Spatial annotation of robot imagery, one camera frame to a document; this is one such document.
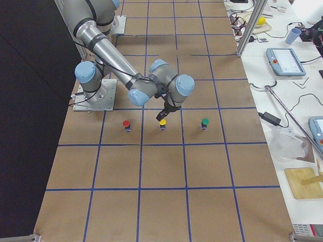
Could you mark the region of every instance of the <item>yellow ball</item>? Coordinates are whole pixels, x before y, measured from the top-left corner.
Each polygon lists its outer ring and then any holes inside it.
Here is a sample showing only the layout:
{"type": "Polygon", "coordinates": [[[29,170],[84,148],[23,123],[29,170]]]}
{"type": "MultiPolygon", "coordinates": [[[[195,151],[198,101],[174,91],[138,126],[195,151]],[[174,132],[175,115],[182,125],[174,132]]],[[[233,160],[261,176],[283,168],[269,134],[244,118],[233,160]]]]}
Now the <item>yellow ball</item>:
{"type": "Polygon", "coordinates": [[[257,25],[263,25],[263,24],[265,24],[265,22],[266,22],[266,19],[264,17],[260,17],[258,19],[257,25]]]}

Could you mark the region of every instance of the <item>wooden block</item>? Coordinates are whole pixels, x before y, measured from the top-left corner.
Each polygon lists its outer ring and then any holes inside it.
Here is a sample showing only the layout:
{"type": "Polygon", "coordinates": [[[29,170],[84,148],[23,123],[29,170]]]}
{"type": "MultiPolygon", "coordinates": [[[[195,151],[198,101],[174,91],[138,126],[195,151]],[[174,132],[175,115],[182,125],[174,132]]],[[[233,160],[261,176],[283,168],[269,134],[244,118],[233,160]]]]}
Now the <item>wooden block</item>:
{"type": "Polygon", "coordinates": [[[319,183],[302,185],[303,179],[316,176],[312,168],[290,168],[285,174],[295,199],[323,198],[323,190],[319,183]]]}

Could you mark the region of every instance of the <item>green object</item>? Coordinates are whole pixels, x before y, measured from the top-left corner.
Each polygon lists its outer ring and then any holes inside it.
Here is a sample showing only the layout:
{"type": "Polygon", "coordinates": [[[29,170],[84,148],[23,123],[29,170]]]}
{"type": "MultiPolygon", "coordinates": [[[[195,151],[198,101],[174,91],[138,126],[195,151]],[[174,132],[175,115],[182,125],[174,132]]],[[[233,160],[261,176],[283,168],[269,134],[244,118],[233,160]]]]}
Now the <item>green object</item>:
{"type": "Polygon", "coordinates": [[[210,121],[207,118],[202,119],[202,124],[208,125],[210,121]]]}

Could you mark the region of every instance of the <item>metal base plate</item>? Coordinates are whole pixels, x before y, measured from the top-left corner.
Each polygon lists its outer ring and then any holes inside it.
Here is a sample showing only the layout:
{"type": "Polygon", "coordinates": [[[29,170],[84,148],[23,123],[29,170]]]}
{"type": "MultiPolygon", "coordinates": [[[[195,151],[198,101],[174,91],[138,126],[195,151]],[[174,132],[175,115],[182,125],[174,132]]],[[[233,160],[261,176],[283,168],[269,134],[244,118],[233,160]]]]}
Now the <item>metal base plate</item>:
{"type": "Polygon", "coordinates": [[[111,28],[111,34],[112,35],[123,35],[125,34],[125,29],[126,29],[126,16],[116,16],[119,20],[119,25],[114,26],[112,25],[111,28]]]}
{"type": "MultiPolygon", "coordinates": [[[[113,111],[113,106],[115,104],[115,96],[116,96],[116,89],[117,89],[117,80],[116,79],[102,79],[102,85],[107,89],[107,93],[104,97],[94,103],[93,105],[85,101],[85,97],[83,95],[76,96],[75,103],[82,102],[79,104],[75,104],[73,106],[73,110],[78,111],[113,111]]],[[[79,86],[78,92],[83,92],[83,88],[81,85],[79,86]]]]}

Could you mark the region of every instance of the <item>dark background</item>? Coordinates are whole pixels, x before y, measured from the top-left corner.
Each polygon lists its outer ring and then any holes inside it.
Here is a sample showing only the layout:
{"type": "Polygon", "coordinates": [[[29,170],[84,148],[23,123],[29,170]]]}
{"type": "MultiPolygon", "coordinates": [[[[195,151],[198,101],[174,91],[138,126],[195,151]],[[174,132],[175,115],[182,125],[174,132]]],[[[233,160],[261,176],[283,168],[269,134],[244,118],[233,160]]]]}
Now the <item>dark background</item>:
{"type": "Polygon", "coordinates": [[[2,238],[33,233],[81,58],[53,0],[0,9],[2,238]]]}

